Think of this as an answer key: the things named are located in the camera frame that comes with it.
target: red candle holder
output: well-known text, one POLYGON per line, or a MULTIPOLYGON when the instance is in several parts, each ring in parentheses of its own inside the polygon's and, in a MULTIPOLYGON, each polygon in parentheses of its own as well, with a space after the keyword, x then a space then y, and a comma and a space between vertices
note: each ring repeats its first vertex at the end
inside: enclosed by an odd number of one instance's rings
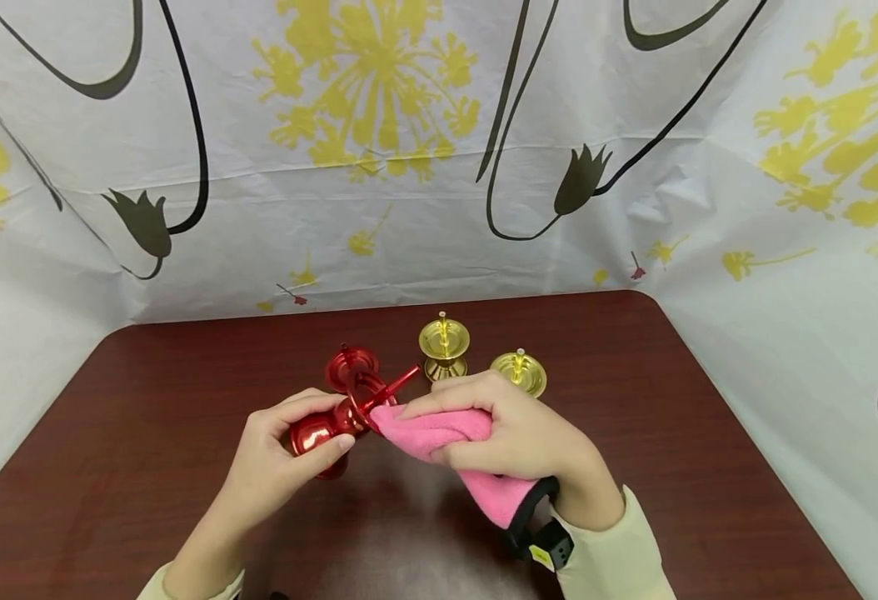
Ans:
MULTIPOLYGON (((372 350, 348 347, 343 343, 337 355, 326 365, 326 381, 333 390, 346 394, 346 397, 330 411, 315 412, 293 423, 283 438, 283 446, 289 453, 300 456, 343 434, 350 434, 358 440, 370 430, 380 433, 369 413, 376 406, 395 406, 396 391, 414 378, 420 367, 409 368, 387 385, 378 377, 378 366, 380 361, 372 350)), ((349 454, 346 454, 318 476, 320 479, 336 479, 346 472, 348 466, 349 454)))

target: left hand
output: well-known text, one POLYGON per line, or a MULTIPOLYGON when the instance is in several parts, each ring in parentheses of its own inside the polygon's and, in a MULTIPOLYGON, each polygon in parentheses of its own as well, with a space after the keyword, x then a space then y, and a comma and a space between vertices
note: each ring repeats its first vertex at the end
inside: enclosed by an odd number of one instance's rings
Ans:
POLYGON ((251 529, 272 516, 307 481, 348 453, 356 442, 350 435, 334 437, 301 456, 292 456, 279 442, 290 425, 312 413, 329 410, 342 399, 310 387, 250 415, 212 511, 240 529, 251 529))

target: wooden table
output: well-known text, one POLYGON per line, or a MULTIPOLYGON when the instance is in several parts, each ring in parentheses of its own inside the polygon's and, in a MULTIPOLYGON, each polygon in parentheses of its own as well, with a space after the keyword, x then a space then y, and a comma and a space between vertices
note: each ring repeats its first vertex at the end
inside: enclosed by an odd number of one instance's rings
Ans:
MULTIPOLYGON (((642 501, 679 599, 860 598, 666 316, 635 292, 443 306, 473 372, 518 347, 542 400, 642 501)), ((310 386, 340 342, 384 377, 437 306, 131 327, 106 339, 0 473, 0 599, 135 598, 221 484, 245 417, 310 386)), ((403 399, 427 389, 407 387, 403 399)), ((510 560, 456 476, 375 436, 263 528, 245 600, 560 598, 510 560)))

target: pink cloth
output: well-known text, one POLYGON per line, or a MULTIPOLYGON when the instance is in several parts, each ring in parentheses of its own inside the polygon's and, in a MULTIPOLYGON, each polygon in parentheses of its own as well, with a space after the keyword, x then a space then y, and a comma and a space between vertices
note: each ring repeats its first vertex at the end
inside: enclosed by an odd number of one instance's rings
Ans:
MULTIPOLYGON (((481 442, 488 440, 493 431, 493 418, 488 412, 470 409, 465 411, 438 412, 435 415, 397 421, 403 406, 377 406, 370 418, 382 432, 382 436, 396 444, 406 454, 427 463, 433 463, 433 451, 453 442, 481 442)), ((535 481, 496 477, 489 473, 461 470, 459 478, 466 484, 492 523, 507 529, 519 510, 523 498, 536 484, 535 481)))

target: sleeve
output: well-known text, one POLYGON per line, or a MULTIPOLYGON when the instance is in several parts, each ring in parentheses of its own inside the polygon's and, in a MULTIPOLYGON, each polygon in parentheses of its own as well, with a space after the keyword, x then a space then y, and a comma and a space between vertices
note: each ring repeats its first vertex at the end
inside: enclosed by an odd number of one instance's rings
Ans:
POLYGON ((603 532, 573 527, 552 509, 574 548, 557 574, 566 600, 676 600, 639 500, 623 488, 625 514, 603 532))
MULTIPOLYGON (((138 595, 137 600, 175 600, 175 598, 166 593, 166 588, 162 587, 162 580, 166 578, 169 564, 165 564, 165 566, 156 571, 156 574, 152 576, 152 579, 149 580, 149 583, 145 585, 140 595, 138 595)), ((244 575, 245 571, 239 573, 236 579, 229 583, 228 587, 219 594, 212 596, 209 600, 236 600, 239 598, 239 593, 242 592, 242 579, 244 575)))

